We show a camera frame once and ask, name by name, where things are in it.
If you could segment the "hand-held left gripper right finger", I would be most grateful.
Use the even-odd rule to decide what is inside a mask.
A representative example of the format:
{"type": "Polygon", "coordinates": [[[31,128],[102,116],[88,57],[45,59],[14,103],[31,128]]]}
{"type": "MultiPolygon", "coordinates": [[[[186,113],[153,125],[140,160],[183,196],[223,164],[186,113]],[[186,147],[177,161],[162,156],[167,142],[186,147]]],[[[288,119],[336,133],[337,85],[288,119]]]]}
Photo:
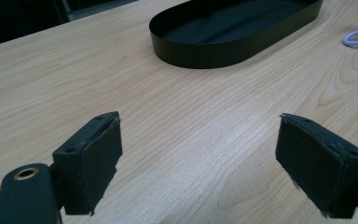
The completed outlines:
{"type": "Polygon", "coordinates": [[[323,216],[351,218],[358,209],[358,147],[317,122],[284,113],[276,160],[323,216]]]}

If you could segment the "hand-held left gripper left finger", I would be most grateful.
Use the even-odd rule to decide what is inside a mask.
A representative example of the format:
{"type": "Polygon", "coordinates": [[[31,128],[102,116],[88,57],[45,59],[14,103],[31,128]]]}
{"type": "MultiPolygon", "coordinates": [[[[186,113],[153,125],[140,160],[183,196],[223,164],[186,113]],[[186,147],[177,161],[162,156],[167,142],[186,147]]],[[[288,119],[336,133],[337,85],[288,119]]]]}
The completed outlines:
{"type": "Polygon", "coordinates": [[[57,176],[65,179],[67,215],[93,215],[113,179],[122,155],[117,111],[101,114],[53,152],[57,176]]]}

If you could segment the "black oval tray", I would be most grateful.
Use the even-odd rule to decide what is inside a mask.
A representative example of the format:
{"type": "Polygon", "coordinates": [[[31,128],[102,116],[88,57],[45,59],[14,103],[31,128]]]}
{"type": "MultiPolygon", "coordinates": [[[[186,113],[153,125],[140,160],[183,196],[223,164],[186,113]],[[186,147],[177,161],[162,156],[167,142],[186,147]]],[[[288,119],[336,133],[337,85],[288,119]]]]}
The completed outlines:
{"type": "Polygon", "coordinates": [[[323,0],[188,0],[149,22],[164,62],[192,69],[241,63],[314,21],[323,0]]]}

